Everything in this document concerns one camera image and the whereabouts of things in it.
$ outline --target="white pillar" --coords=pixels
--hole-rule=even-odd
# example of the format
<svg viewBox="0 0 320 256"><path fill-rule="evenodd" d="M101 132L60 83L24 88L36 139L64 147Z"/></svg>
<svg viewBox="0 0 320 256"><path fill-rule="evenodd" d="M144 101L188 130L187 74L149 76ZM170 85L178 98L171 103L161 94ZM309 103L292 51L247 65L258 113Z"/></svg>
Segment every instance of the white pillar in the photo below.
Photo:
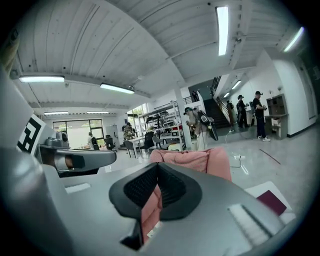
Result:
<svg viewBox="0 0 320 256"><path fill-rule="evenodd" d="M185 146L188 150L190 150L191 149L191 135L190 135L189 126L184 121L185 118L183 118L184 112L185 112L185 104L184 104L184 100L182 98L181 89L178 85L176 85L174 87L174 93L175 93L176 101L178 103L179 113L180 113L180 117L181 117Z"/></svg>

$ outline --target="gray floor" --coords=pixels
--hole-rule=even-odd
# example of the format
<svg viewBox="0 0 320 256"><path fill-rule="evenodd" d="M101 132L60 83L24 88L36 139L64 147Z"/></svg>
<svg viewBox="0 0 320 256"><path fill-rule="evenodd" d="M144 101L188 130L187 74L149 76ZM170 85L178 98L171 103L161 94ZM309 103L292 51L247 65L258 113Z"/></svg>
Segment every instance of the gray floor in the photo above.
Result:
<svg viewBox="0 0 320 256"><path fill-rule="evenodd" d="M225 138L212 140L209 147L225 148L231 165L232 182L247 189L271 181L286 198L295 214L299 215L307 208L315 184L319 184L320 126L313 126L293 138L273 139L271 142L244 137L236 142L229 140L232 141L229 136L226 139L227 144ZM242 156L242 167L239 167L240 161L234 157L239 155ZM99 172L122 170L148 162L148 154L143 157L130 158L126 151L120 150L115 163L101 168Z"/></svg>

